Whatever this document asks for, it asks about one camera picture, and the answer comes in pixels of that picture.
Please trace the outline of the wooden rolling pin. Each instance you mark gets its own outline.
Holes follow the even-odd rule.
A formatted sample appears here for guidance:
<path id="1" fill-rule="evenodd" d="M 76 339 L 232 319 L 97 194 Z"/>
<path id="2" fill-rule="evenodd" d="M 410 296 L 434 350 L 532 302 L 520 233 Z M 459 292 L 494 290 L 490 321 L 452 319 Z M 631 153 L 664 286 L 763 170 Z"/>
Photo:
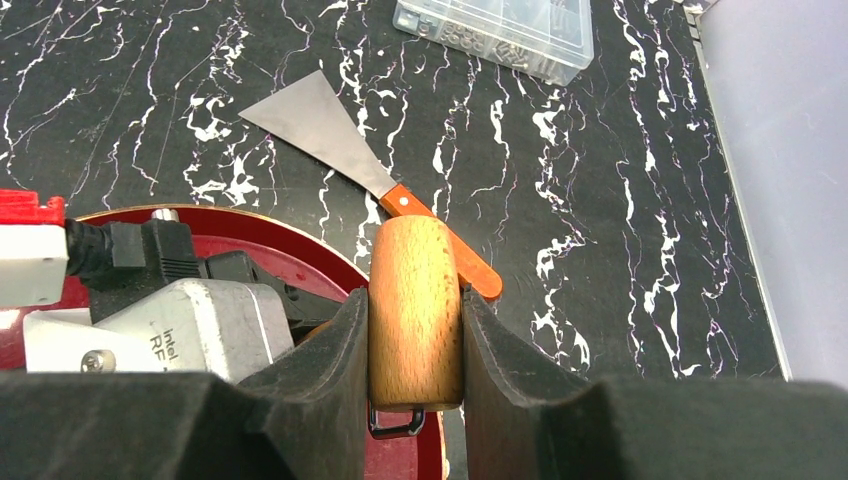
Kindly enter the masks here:
<path id="1" fill-rule="evenodd" d="M 433 217 L 383 224 L 368 286 L 369 432 L 418 435 L 464 397 L 461 295 L 450 231 Z"/>

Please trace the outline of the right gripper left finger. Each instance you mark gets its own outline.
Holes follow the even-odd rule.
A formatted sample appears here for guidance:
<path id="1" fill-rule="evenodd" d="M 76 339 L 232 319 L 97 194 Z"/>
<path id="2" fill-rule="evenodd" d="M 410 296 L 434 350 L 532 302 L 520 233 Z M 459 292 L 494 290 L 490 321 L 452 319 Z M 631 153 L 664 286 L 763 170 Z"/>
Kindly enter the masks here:
<path id="1" fill-rule="evenodd" d="M 359 479 L 368 296 L 237 385 L 211 373 L 1 377 L 5 479 Z"/>

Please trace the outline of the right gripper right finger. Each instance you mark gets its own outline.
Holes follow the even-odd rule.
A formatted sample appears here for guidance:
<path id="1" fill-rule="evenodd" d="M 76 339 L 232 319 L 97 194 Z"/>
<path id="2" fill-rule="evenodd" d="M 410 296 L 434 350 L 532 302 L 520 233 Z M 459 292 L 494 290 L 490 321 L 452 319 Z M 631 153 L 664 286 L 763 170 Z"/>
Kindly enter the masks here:
<path id="1" fill-rule="evenodd" d="M 847 393 L 763 379 L 586 381 L 462 296 L 473 479 L 843 479 Z"/>

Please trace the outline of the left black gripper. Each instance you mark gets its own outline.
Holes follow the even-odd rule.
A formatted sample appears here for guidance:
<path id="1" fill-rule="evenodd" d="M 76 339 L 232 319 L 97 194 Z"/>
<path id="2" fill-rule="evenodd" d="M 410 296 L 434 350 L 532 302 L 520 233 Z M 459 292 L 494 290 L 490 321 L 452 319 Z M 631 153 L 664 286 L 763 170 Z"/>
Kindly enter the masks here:
<path id="1" fill-rule="evenodd" d="M 339 301 L 287 284 L 263 269 L 243 250 L 201 257 L 200 275 L 202 278 L 271 287 L 282 300 L 295 344 L 302 343 L 332 320 L 342 306 Z"/>

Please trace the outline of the scraper knife orange handle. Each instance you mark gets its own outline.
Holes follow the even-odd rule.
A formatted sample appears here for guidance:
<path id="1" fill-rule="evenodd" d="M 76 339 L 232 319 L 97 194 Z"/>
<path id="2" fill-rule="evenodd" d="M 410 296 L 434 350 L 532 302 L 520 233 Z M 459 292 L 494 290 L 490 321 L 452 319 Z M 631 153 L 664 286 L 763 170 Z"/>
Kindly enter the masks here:
<path id="1" fill-rule="evenodd" d="M 239 116 L 359 185 L 389 216 L 435 216 L 392 178 L 322 71 L 245 108 Z"/>

